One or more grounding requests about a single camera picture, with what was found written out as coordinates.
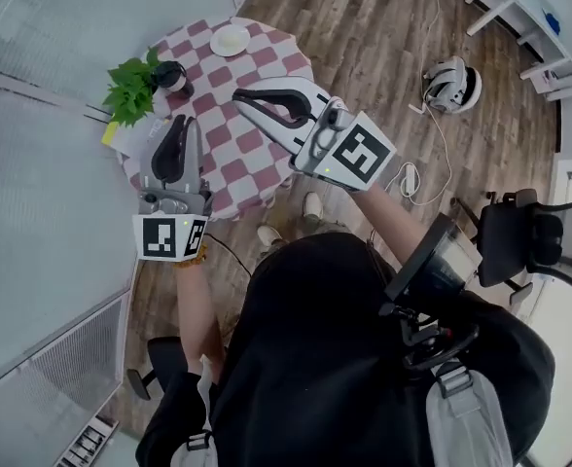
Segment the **person's camouflage trousers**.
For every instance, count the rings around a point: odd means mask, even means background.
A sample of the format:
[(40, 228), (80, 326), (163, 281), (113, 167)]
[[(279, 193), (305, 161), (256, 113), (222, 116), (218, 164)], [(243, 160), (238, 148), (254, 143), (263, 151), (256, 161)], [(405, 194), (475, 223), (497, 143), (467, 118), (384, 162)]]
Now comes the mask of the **person's camouflage trousers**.
[(294, 228), (292, 237), (283, 237), (283, 240), (275, 243), (271, 248), (265, 248), (260, 253), (259, 260), (262, 261), (271, 254), (277, 252), (281, 247), (289, 244), (294, 240), (298, 240), (307, 236), (317, 235), (317, 234), (328, 234), (328, 233), (348, 233), (350, 234), (350, 229), (339, 222), (331, 222), (325, 219), (315, 219), (311, 217), (300, 216), (294, 221)]

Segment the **black barred rack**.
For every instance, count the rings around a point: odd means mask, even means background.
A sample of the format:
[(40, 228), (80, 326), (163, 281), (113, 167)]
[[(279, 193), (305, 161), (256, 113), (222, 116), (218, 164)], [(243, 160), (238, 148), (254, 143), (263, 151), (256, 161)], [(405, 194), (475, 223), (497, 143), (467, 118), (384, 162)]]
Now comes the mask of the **black barred rack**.
[(117, 420), (96, 415), (60, 457), (56, 467), (92, 467), (118, 426)]

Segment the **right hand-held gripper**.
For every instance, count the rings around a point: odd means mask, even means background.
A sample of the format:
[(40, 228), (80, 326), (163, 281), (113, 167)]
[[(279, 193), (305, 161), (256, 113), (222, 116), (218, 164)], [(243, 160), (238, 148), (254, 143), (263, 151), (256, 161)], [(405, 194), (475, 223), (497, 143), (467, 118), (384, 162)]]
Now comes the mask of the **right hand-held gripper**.
[[(354, 115), (342, 99), (329, 99), (325, 90), (301, 76), (262, 79), (232, 95), (247, 121), (297, 153), (290, 161), (295, 171), (349, 192), (367, 191), (396, 147), (365, 112)], [(311, 118), (318, 118), (312, 130)]]

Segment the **person's left forearm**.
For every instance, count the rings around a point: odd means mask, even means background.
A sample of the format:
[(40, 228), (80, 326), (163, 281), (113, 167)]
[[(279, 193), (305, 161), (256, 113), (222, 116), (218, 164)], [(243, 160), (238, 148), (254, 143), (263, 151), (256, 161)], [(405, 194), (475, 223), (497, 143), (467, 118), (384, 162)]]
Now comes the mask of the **person's left forearm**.
[(211, 364), (213, 381), (219, 382), (225, 347), (203, 265), (196, 260), (174, 268), (177, 288), (179, 337), (191, 373), (202, 373), (201, 357)]

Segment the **black chest-mounted device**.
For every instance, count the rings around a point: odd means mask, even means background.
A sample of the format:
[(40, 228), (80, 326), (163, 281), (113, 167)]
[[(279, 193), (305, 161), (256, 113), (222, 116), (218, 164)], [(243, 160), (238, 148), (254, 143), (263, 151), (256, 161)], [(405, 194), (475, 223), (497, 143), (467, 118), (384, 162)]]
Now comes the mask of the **black chest-mounted device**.
[(409, 372), (430, 370), (457, 357), (479, 335), (473, 322), (452, 321), (448, 310), (479, 267), (476, 246), (440, 213), (384, 289), (381, 317), (399, 319), (402, 363)]

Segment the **white round plate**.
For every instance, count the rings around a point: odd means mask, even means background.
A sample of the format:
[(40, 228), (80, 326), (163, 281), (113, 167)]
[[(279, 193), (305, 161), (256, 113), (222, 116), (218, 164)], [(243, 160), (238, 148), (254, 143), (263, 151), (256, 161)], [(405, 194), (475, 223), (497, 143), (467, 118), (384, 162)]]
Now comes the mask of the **white round plate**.
[[(235, 50), (232, 54), (228, 54), (219, 44), (218, 44), (218, 40), (220, 38), (220, 36), (222, 34), (224, 34), (227, 31), (233, 31), (233, 32), (237, 32), (240, 36), (240, 38), (244, 41), (244, 44), (240, 46), (240, 48), (238, 50)], [(232, 57), (238, 54), (243, 53), (247, 46), (249, 45), (249, 42), (251, 40), (251, 35), (249, 30), (241, 25), (237, 25), (237, 24), (227, 24), (223, 27), (220, 27), (217, 31), (215, 31), (210, 39), (210, 49), (211, 51), (221, 57)]]

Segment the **black mesh-back office chair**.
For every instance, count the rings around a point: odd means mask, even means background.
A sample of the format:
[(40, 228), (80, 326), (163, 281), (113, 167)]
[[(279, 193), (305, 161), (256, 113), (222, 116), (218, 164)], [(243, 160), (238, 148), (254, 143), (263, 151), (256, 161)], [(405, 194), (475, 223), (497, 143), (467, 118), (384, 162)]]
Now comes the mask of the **black mesh-back office chair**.
[(558, 279), (572, 287), (572, 202), (546, 205), (534, 189), (489, 199), (479, 215), (460, 198), (460, 206), (477, 229), (472, 243), (483, 260), (478, 279), (483, 288), (506, 284), (512, 289), (510, 305), (517, 306), (533, 291), (533, 283), (520, 285), (514, 277), (525, 271)]

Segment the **person's left white shoe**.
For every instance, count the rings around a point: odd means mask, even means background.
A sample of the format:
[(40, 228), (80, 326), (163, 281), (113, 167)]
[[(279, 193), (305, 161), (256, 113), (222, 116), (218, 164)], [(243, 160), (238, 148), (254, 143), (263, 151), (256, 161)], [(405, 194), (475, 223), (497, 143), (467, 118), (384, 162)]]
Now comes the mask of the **person's left white shoe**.
[(271, 248), (273, 244), (283, 240), (281, 234), (274, 227), (269, 225), (261, 225), (257, 229), (257, 235), (265, 248)]

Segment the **person's white shoe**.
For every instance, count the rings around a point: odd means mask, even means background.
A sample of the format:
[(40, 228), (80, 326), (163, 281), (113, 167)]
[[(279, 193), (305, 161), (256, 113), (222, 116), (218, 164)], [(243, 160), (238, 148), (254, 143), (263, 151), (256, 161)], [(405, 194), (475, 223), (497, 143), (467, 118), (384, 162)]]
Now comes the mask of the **person's white shoe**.
[(281, 234), (274, 227), (269, 225), (261, 225), (257, 229), (257, 235), (265, 248), (271, 248), (273, 244), (283, 240)]
[(320, 220), (323, 217), (323, 203), (318, 194), (308, 192), (304, 197), (303, 216)]

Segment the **green potted plant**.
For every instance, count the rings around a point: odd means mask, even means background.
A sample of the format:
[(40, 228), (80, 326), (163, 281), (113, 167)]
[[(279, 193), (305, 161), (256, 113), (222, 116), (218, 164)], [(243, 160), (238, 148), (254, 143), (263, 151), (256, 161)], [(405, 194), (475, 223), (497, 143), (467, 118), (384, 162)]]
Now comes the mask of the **green potted plant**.
[(112, 123), (134, 126), (154, 113), (154, 93), (158, 89), (155, 74), (161, 64), (158, 52), (152, 47), (145, 59), (133, 57), (108, 71), (112, 83), (103, 104), (112, 109)]

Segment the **round table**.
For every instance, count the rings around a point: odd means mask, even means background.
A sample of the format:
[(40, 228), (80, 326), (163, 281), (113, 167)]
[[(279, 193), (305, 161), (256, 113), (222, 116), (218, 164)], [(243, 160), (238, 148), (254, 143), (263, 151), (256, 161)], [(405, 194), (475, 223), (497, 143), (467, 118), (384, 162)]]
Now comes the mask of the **round table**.
[[(210, 42), (230, 24), (245, 28), (250, 41), (239, 54), (223, 57)], [(311, 62), (295, 36), (253, 19), (207, 18), (166, 35), (158, 48), (160, 60), (184, 66), (195, 89), (190, 99), (169, 96), (167, 103), (172, 115), (198, 121), (202, 176), (214, 194), (213, 219), (236, 219), (251, 207), (272, 206), (291, 178), (289, 155), (238, 113), (232, 94), (264, 78), (311, 79)]]

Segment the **white power strip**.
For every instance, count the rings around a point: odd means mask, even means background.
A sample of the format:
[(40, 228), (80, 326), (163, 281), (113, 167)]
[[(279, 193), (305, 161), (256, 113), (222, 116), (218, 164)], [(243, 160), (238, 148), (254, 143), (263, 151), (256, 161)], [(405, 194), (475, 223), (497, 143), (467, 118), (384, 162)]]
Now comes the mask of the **white power strip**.
[(412, 198), (420, 186), (420, 176), (417, 167), (412, 162), (404, 164), (404, 176), (400, 184), (401, 194), (404, 198)]

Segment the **person's right white shoe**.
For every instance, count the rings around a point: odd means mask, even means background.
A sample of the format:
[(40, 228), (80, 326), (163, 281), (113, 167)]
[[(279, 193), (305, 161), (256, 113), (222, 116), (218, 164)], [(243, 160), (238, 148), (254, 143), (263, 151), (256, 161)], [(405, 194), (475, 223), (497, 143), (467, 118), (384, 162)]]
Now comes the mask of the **person's right white shoe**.
[(318, 194), (308, 192), (304, 197), (303, 216), (320, 220), (323, 217), (323, 203)]

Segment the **yellow edged book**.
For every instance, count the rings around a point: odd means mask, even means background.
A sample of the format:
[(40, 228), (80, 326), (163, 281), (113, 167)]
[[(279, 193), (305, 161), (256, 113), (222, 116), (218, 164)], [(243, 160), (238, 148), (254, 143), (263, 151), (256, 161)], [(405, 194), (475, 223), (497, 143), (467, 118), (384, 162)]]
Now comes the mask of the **yellow edged book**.
[(168, 119), (154, 115), (142, 118), (134, 126), (112, 122), (106, 126), (101, 143), (129, 159), (138, 160), (149, 139), (168, 123)]

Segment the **person's black top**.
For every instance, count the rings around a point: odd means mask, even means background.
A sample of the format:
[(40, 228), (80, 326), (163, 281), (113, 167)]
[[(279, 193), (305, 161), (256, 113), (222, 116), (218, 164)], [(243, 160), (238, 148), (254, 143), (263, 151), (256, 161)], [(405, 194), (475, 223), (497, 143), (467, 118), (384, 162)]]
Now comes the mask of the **person's black top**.
[[(251, 276), (210, 389), (219, 467), (432, 467), (431, 381), (407, 377), (399, 323), (382, 318), (394, 270), (352, 233), (281, 247)], [(135, 454), (170, 467), (200, 431), (200, 375), (168, 385)]]

